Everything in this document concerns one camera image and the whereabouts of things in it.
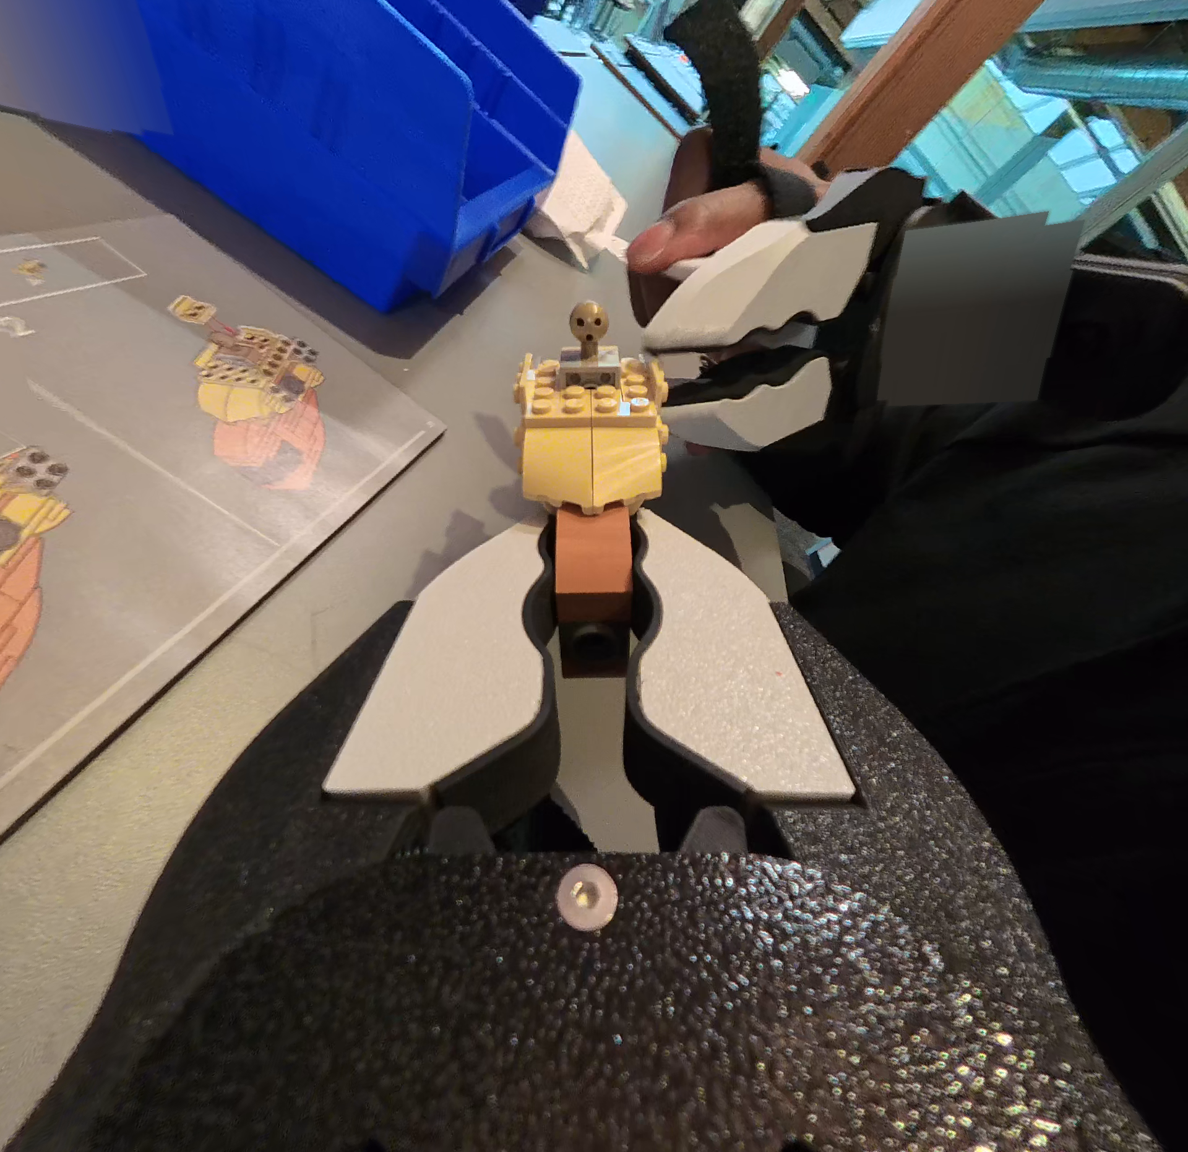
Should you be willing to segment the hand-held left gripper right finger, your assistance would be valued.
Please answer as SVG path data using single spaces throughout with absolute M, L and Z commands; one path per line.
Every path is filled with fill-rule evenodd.
M 660 750 L 759 804 L 844 804 L 854 785 L 765 592 L 660 516 L 636 516 L 650 622 L 631 706 Z

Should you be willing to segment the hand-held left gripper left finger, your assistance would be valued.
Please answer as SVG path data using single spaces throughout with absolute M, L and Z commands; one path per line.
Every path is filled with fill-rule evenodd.
M 417 597 L 333 760 L 331 797 L 539 804 L 558 767 L 542 519 L 463 554 Z

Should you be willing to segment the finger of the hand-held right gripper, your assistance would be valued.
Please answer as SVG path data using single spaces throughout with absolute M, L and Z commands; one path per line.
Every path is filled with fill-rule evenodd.
M 684 382 L 669 393 L 662 424 L 689 445 L 722 451 L 759 451 L 821 424 L 833 395 L 830 359 L 809 355 L 788 375 L 766 374 L 739 397 L 716 395 L 676 402 Z
M 832 320 L 852 296 L 876 232 L 876 223 L 821 232 L 801 220 L 761 223 L 689 264 L 642 343 L 647 353 L 706 353 L 779 330 L 797 314 Z

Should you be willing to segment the tan and orange brick model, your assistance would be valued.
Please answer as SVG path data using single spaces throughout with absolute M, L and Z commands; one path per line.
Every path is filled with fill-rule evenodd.
M 553 515 L 553 604 L 568 678 L 625 669 L 632 519 L 660 495 L 666 469 L 660 365 L 622 357 L 609 326 L 602 304 L 577 303 L 572 345 L 524 355 L 512 385 L 521 491 Z

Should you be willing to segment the person's right forearm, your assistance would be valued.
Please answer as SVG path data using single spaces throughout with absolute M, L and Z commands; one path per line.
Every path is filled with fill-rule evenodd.
M 1185 386 L 1120 419 L 1043 402 L 879 411 L 742 466 L 839 546 L 797 599 L 839 651 L 1095 651 L 1185 628 Z

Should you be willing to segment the grey desk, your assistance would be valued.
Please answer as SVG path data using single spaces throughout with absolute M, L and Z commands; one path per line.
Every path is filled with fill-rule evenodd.
M 156 880 L 261 728 L 395 600 L 521 516 L 512 375 L 579 298 L 634 355 L 622 268 L 514 239 L 443 298 L 375 314 L 139 142 L 1 112 L 1 227 L 169 211 L 296 303 L 444 434 L 1 840 L 1 1142 L 92 1021 Z

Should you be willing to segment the person's right hand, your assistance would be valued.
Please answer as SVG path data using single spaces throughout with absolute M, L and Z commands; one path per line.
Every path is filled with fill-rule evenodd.
M 682 259 L 716 252 L 770 217 L 765 180 L 711 187 L 711 128 L 691 130 L 672 158 L 662 211 L 625 247 L 631 312 L 645 326 L 676 287 L 665 273 Z

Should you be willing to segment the wooden beam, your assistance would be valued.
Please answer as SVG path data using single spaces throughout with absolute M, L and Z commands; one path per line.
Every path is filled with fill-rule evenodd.
M 888 166 L 1044 0 L 921 0 L 797 151 L 819 177 Z

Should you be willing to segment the white patterned paper bag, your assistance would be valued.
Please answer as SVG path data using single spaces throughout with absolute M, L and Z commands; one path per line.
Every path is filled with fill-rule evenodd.
M 561 247 L 584 271 L 602 252 L 623 261 L 625 239 L 620 237 L 617 228 L 625 208 L 625 199 L 615 191 L 581 135 L 568 131 L 557 173 L 535 199 L 524 234 L 530 239 Z

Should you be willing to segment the blue storage bin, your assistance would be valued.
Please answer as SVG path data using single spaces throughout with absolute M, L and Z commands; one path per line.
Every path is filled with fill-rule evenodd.
M 507 0 L 378 0 L 389 14 L 373 184 L 348 289 L 379 312 L 437 296 L 530 219 L 579 77 Z
M 387 0 L 135 0 L 170 131 L 142 140 L 371 307 L 480 264 L 468 77 Z

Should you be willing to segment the person's black jacket torso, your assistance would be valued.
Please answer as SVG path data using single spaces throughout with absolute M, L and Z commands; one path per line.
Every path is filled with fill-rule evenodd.
M 1185 1149 L 1185 546 L 860 561 L 795 610 L 959 776 L 1092 1041 Z

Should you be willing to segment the grey instruction booklet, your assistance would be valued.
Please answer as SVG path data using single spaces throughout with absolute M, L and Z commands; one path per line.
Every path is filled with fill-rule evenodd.
M 1 236 L 1 833 L 444 426 L 156 213 Z

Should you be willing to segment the metal air duct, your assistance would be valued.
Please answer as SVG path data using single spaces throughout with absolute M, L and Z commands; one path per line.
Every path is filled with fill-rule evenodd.
M 993 60 L 1025 93 L 1185 110 L 1185 21 L 1020 33 Z

